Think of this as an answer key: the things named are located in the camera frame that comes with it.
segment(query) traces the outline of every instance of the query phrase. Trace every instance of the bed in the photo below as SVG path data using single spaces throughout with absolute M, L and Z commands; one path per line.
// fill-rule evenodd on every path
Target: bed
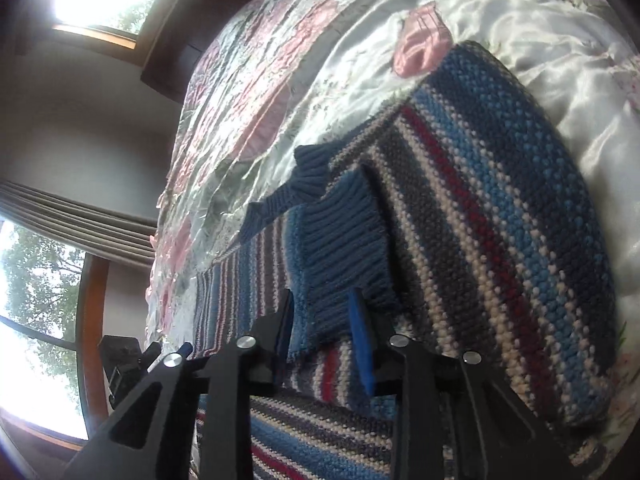
M 584 447 L 603 455 L 589 472 L 602 474 L 640 416 L 640 56 L 623 14 L 607 0 L 252 0 L 188 85 L 152 239 L 148 342 L 193 341 L 196 276 L 233 243 L 248 204 L 288 179 L 295 147 L 341 138 L 406 95 L 440 50 L 474 40 L 544 108 L 604 231 L 615 392 Z

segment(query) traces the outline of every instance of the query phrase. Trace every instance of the knitted fabric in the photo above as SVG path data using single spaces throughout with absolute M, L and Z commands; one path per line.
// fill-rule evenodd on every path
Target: knitted fabric
M 294 180 L 306 186 L 331 192 L 355 168 L 367 175 L 406 308 L 396 314 L 396 330 L 451 356 L 478 350 L 556 428 L 604 416 L 606 371 L 615 359 L 614 294 L 593 205 L 543 111 L 487 51 L 475 43 L 454 47 L 407 101 L 344 139 L 303 151 L 314 170 L 305 173 L 298 159 Z M 289 185 L 279 192 L 289 193 Z M 254 208 L 244 236 L 300 201 L 268 198 Z M 204 312 L 203 299 L 199 294 Z M 203 315 L 198 330 L 218 325 Z M 221 330 L 227 339 L 239 334 Z M 335 338 L 345 333 L 301 352 L 285 386 L 388 418 L 387 399 L 364 394 L 348 331 Z M 280 446 L 274 434 L 263 438 L 265 449 Z M 300 465 L 294 448 L 289 442 L 278 449 L 285 463 Z M 302 478 L 348 478 L 307 472 Z
M 204 403 L 198 409 L 198 439 Z M 391 459 L 392 423 L 317 402 L 291 390 L 252 397 L 254 474 L 275 478 L 383 480 Z
M 195 351 L 248 332 L 285 288 L 296 305 L 292 358 L 347 335 L 351 287 L 372 308 L 397 309 L 387 262 L 376 200 L 363 172 L 348 171 L 320 200 L 293 207 L 198 276 Z

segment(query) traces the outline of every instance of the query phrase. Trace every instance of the foliage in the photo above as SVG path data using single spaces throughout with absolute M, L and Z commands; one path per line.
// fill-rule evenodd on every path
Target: foliage
M 154 0 L 146 0 L 138 4 L 130 6 L 114 17 L 111 23 L 107 23 L 110 27 L 138 34 L 142 28 L 142 24 L 146 20 L 146 16 L 151 10 Z
M 73 341 L 84 252 L 14 226 L 14 242 L 2 254 L 8 316 L 21 325 Z M 29 339 L 47 374 L 78 384 L 74 352 Z M 76 389 L 70 398 L 79 410 Z

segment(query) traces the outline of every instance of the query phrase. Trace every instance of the red stripe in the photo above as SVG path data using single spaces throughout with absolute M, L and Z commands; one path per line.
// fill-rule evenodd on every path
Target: red stripe
M 520 341 L 520 352 L 526 360 L 526 371 L 531 376 L 530 385 L 535 396 L 536 411 L 539 416 L 551 420 L 557 414 L 558 401 L 554 392 L 554 378 L 550 371 L 551 363 L 545 352 L 538 321 L 531 315 L 532 309 L 523 294 L 520 282 L 516 279 L 515 268 L 504 251 L 503 241 L 483 213 L 475 194 L 469 191 L 465 181 L 450 163 L 436 137 L 414 110 L 403 107 L 402 114 L 420 135 L 435 169 L 443 177 L 447 188 L 455 196 L 475 231 L 475 238 L 480 242 L 487 257 L 487 264 L 494 272 L 495 285 L 500 287 L 500 297 L 506 304 L 509 318 L 514 325 L 514 336 Z
M 251 446 L 251 453 L 260 461 L 264 462 L 268 467 L 285 475 L 291 480 L 306 480 L 306 477 L 302 476 L 295 469 L 287 464 L 283 464 L 274 457 L 267 455 L 258 446 Z
M 260 280 L 263 278 L 262 272 L 260 271 L 260 260 L 262 255 L 262 231 L 258 233 L 258 235 L 254 238 L 255 241 L 255 316 L 260 317 L 264 315 L 262 311 L 262 285 Z
M 338 347 L 334 345 L 326 356 L 324 362 L 324 375 L 322 376 L 321 396 L 324 402 L 334 400 L 334 379 L 338 369 Z

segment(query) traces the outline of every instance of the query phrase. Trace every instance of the curtain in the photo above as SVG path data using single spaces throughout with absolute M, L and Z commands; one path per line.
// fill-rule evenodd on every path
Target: curtain
M 0 180 L 0 216 L 95 256 L 148 269 L 156 223 Z

